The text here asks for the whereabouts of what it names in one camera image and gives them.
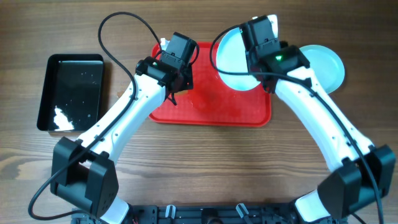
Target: red mat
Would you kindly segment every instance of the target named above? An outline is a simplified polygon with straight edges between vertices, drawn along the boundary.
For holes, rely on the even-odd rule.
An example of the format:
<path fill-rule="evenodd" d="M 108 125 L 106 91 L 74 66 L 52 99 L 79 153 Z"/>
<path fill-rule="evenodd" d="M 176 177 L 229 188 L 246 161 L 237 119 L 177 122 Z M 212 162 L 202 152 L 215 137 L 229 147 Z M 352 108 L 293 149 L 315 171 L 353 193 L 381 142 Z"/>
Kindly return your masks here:
<path fill-rule="evenodd" d="M 158 123 L 260 127 L 271 118 L 271 98 L 261 85 L 236 91 L 221 80 L 210 64 L 211 43 L 199 42 L 200 54 L 193 64 L 193 90 L 175 94 L 177 106 L 166 100 L 149 117 Z M 218 45 L 213 51 L 216 58 Z M 152 49 L 152 56 L 159 46 Z"/>

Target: wooden table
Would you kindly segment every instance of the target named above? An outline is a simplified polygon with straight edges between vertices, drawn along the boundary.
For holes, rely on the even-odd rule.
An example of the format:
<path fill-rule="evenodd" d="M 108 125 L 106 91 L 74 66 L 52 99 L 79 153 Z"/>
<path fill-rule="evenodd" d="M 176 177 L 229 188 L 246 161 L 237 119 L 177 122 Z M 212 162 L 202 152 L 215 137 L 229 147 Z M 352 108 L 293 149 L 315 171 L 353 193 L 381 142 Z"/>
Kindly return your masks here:
<path fill-rule="evenodd" d="M 398 4 L 394 1 L 0 1 L 0 223 L 42 223 L 27 204 L 50 177 L 52 150 L 63 134 L 36 128 L 47 59 L 99 53 L 106 64 L 106 111 L 125 90 L 127 75 L 97 41 L 100 22 L 117 11 L 142 16 L 159 37 L 174 31 L 212 41 L 252 16 L 277 14 L 280 38 L 298 46 L 325 45 L 343 59 L 346 78 L 331 94 L 345 115 L 380 146 L 398 155 Z M 104 27 L 107 48 L 134 71 L 155 44 L 139 21 L 120 16 Z M 146 120 L 124 149 L 119 196 L 133 205 L 287 202 L 328 174 L 317 145 L 297 117 L 272 96 L 262 128 L 182 126 Z M 78 134 L 67 134 L 75 138 Z M 387 223 L 398 222 L 398 172 L 383 199 Z M 50 194 L 41 215 L 71 205 Z M 375 204 L 358 212 L 377 222 Z M 50 223 L 69 223 L 63 218 Z"/>

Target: black container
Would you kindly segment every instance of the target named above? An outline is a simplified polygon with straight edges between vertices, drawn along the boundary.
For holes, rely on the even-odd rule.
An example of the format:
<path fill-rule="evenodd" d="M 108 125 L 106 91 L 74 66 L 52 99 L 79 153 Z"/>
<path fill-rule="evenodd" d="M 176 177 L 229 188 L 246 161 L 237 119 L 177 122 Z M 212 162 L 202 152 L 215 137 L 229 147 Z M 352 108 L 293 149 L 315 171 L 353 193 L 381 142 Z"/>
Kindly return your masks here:
<path fill-rule="evenodd" d="M 86 131 L 100 118 L 104 60 L 99 54 L 55 54 L 45 73 L 37 128 Z"/>

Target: robotic arm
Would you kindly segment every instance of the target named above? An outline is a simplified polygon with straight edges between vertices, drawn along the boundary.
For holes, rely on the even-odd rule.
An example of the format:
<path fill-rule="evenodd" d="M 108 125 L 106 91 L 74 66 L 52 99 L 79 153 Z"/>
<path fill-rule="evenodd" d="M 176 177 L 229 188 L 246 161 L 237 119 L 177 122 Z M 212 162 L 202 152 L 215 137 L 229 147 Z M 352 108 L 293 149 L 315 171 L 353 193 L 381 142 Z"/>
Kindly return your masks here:
<path fill-rule="evenodd" d="M 373 143 L 347 120 L 325 93 L 301 51 L 296 46 L 288 47 L 286 43 L 279 42 L 276 16 L 258 17 L 241 24 L 239 28 L 246 48 L 248 70 L 257 74 L 256 78 L 262 82 L 265 91 L 276 93 L 295 112 L 320 147 L 326 164 L 332 172 L 316 190 L 294 200 L 289 203 L 289 206 L 286 205 L 287 213 L 295 214 L 288 218 L 290 222 L 310 223 L 329 216 L 343 218 L 375 201 L 364 164 L 358 158 L 358 153 L 330 110 L 340 119 L 365 156 L 376 179 L 379 195 L 386 196 L 396 160 L 392 151 L 388 146 L 375 148 Z M 136 97 L 135 102 L 118 122 L 79 161 L 91 162 L 90 168 L 80 163 L 70 166 L 51 183 L 53 194 L 103 222 L 132 223 L 132 214 L 136 209 L 116 196 L 119 186 L 115 165 L 130 137 L 152 111 L 159 107 L 169 95 L 172 95 L 172 100 L 174 100 L 174 93 L 193 88 L 190 60 L 195 46 L 197 44 L 192 39 L 174 33 L 166 50 L 162 51 L 160 60 L 147 57 L 137 64 L 136 96 L 132 95 L 131 83 L 118 102 L 97 124 L 81 134 L 78 140 L 73 142 L 62 138 L 57 143 L 53 152 L 53 174 L 96 139 L 99 133 L 123 110 L 130 97 Z M 286 78 L 273 77 L 271 73 L 309 82 L 305 82 L 307 86 L 298 85 Z M 313 92 L 326 102 L 330 110 L 325 108 Z M 174 206 L 168 206 L 159 213 L 157 209 L 155 207 L 152 212 L 157 216 L 158 221 L 154 223 L 171 223 L 178 216 Z M 239 204 L 236 209 L 247 224 L 252 224 L 252 220 L 255 222 L 258 219 L 256 215 L 250 216 L 249 213 L 253 210 L 255 210 L 254 213 L 258 210 L 261 213 L 263 211 L 263 208 L 246 209 L 243 204 Z M 196 210 L 201 213 L 202 224 L 222 223 L 222 220 L 214 219 L 218 216 L 214 211 L 205 215 L 209 219 L 204 219 L 205 211 L 208 212 L 207 208 L 188 208 L 184 210 L 184 215 L 192 212 L 193 217 L 197 218 Z M 262 223 L 264 223 L 265 214 L 263 213 Z M 189 222 L 193 222 L 194 219 L 189 220 L 184 224 L 190 224 Z"/>

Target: brown surface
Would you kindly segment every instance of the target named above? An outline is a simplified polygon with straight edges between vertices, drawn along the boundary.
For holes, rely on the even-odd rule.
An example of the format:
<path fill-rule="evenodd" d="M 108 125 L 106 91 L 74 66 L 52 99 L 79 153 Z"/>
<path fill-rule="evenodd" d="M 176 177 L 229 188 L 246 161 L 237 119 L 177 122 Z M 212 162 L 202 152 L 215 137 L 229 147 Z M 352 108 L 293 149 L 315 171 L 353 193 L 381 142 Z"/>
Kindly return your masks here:
<path fill-rule="evenodd" d="M 35 126 L 48 57 L 93 52 L 109 61 L 96 33 L 100 21 L 116 11 L 139 14 L 159 37 L 178 31 L 197 41 L 212 41 L 252 16 L 277 14 L 282 39 L 325 45 L 339 54 L 347 74 L 332 98 L 375 144 L 388 143 L 398 154 L 396 1 L 21 2 L 0 1 L 0 223 L 40 223 L 26 208 L 50 175 L 52 149 L 61 136 Z M 155 43 L 142 24 L 123 16 L 105 25 L 103 39 L 132 71 Z M 129 83 L 119 67 L 108 68 L 107 108 Z M 322 154 L 276 96 L 272 107 L 263 128 L 161 125 L 147 119 L 119 160 L 119 195 L 131 204 L 234 204 L 286 202 L 314 189 L 328 175 Z M 398 221 L 397 178 L 396 171 L 383 199 L 388 223 Z M 47 189 L 35 211 L 53 215 L 70 208 Z M 359 214 L 375 223 L 374 208 Z"/>

